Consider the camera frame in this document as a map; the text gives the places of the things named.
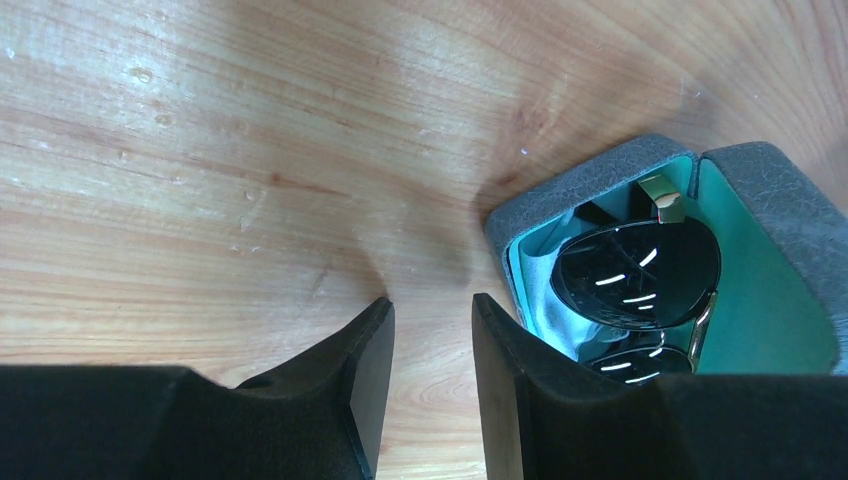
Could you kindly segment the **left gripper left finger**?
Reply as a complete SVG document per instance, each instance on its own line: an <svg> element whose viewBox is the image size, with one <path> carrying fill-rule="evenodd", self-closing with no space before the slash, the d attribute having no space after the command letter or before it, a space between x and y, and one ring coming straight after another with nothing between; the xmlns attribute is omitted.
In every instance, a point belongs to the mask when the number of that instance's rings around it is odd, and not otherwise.
<svg viewBox="0 0 848 480"><path fill-rule="evenodd" d="M5 479L372 479L395 339L380 298L227 388L184 366L5 365Z"/></svg>

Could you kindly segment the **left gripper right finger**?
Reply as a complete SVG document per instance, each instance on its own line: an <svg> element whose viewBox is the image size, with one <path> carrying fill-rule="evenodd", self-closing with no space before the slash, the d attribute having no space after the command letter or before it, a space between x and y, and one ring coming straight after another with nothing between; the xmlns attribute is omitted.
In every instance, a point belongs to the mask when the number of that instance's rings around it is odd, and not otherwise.
<svg viewBox="0 0 848 480"><path fill-rule="evenodd" d="M843 479L847 380L666 375L631 387L472 300L491 479Z"/></svg>

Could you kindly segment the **light blue cleaning cloth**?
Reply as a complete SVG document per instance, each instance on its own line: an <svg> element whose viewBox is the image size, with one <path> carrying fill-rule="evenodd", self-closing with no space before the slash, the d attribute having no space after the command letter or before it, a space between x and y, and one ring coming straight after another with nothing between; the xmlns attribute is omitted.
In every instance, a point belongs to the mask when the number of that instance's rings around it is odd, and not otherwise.
<svg viewBox="0 0 848 480"><path fill-rule="evenodd" d="M562 244L581 231L581 222L568 211L528 233L518 245L525 323L531 333L572 360L579 358L580 346L594 327L557 296L552 274Z"/></svg>

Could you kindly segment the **black round sunglasses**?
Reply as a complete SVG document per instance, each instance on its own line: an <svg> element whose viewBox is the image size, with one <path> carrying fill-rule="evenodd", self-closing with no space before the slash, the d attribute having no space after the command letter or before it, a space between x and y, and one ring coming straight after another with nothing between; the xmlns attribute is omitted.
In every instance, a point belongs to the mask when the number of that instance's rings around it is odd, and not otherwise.
<svg viewBox="0 0 848 480"><path fill-rule="evenodd" d="M667 177L625 190L622 217L596 201L575 209L587 228L560 246L552 269L557 298L598 330L577 361L626 385L693 374L717 303L718 241Z"/></svg>

